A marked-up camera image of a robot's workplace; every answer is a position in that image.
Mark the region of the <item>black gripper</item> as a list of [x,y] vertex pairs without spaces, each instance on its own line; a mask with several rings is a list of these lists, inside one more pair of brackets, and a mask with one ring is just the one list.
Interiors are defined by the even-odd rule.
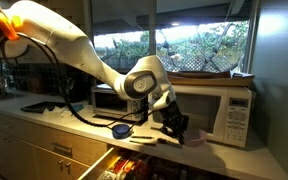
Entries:
[[177,137],[179,144],[184,144],[184,132],[187,130],[189,117],[183,115],[176,101],[160,110],[162,127],[160,131],[170,137]]

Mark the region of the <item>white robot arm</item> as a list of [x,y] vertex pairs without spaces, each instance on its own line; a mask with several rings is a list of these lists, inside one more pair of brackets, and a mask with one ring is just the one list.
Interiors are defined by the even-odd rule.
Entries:
[[99,58],[80,28],[56,12],[31,0],[18,1],[8,9],[0,7],[0,57],[22,55],[29,42],[40,45],[54,59],[106,83],[123,100],[152,96],[149,109],[160,111],[163,117],[160,131],[184,142],[188,118],[177,106],[175,92],[158,56],[139,59],[122,75]]

